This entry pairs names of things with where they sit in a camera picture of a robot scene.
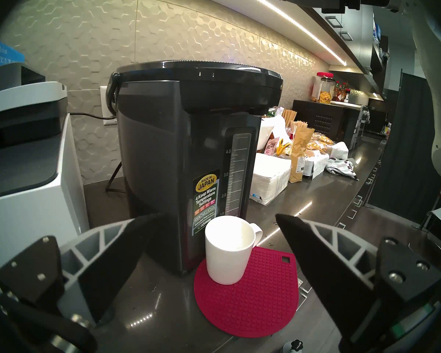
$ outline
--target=red lid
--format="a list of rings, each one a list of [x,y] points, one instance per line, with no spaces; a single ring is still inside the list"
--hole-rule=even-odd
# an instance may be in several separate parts
[[[333,78],[333,73],[328,73],[328,72],[317,72],[317,76],[319,76],[319,77]]]

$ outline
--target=white mug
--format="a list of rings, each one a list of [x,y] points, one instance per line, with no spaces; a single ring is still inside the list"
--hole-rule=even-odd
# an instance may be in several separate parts
[[[252,249],[262,236],[258,225],[239,217],[225,215],[212,219],[205,229],[209,276],[222,285],[240,281]]]

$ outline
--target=dish towel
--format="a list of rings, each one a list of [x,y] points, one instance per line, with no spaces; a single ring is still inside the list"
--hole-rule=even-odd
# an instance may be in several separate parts
[[[333,175],[344,175],[359,181],[356,173],[353,171],[353,164],[350,161],[330,158],[325,164],[325,169]]]

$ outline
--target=mug handle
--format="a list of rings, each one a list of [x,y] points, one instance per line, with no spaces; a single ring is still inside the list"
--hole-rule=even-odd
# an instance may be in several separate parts
[[[251,223],[250,226],[252,227],[253,231],[255,232],[255,242],[254,242],[253,246],[256,247],[257,244],[259,243],[259,241],[261,240],[261,237],[263,236],[263,231],[255,223]]]

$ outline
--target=yellow clip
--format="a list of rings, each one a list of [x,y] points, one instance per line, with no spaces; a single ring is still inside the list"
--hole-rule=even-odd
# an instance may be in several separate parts
[[[276,148],[276,155],[279,157],[281,154],[283,154],[284,149],[286,149],[286,147],[290,146],[291,142],[287,143],[286,145],[283,145],[284,142],[281,139],[279,141],[278,147]]]

